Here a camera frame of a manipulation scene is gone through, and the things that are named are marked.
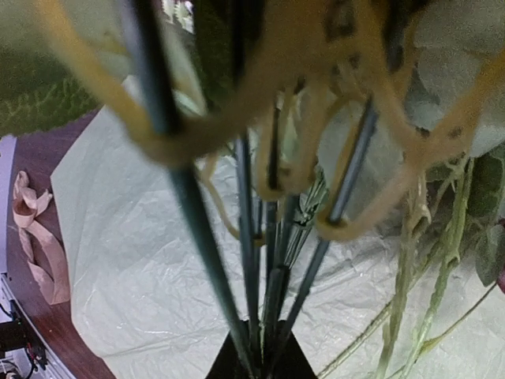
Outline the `green and tan wrapping paper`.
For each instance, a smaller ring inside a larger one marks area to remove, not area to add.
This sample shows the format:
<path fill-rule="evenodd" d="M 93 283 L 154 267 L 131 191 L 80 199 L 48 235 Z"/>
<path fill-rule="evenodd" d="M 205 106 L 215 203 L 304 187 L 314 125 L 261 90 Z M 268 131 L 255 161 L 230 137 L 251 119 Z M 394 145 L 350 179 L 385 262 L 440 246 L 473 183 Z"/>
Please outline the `green and tan wrapping paper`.
<path fill-rule="evenodd" d="M 103 107 L 51 175 L 80 337 L 116 378 L 205 378 L 228 333 L 166 172 L 130 143 Z M 209 196 L 208 217 L 241 317 L 240 244 Z M 293 328 L 316 373 L 343 351 L 394 293 L 398 237 L 387 227 L 332 243 Z M 429 338 L 486 292 L 471 257 L 447 283 Z M 411 290 L 388 374 L 410 352 L 438 268 Z M 408 378 L 504 378 L 504 294 L 495 288 L 419 358 Z"/>

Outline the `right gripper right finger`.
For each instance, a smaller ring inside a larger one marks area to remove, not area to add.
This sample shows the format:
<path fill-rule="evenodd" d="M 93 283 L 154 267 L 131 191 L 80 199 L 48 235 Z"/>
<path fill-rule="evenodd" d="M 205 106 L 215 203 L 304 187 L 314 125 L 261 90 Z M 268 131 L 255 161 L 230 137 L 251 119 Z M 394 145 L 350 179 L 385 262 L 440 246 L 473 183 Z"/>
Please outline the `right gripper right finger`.
<path fill-rule="evenodd" d="M 274 358 L 275 337 L 280 333 L 284 323 L 284 320 L 277 322 L 274 335 L 268 336 L 264 333 L 264 378 L 315 378 L 316 375 L 293 333 L 290 334 L 274 370 L 269 370 L 269 364 Z"/>

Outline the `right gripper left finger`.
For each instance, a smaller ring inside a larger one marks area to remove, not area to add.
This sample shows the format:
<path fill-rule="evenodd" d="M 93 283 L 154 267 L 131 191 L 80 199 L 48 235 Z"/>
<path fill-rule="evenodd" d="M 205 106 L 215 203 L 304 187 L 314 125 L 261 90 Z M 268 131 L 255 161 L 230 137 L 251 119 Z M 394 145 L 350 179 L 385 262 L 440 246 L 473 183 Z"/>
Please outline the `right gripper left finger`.
<path fill-rule="evenodd" d="M 249 374 L 241 364 L 230 333 L 226 335 L 223 345 L 205 378 L 249 379 Z"/>

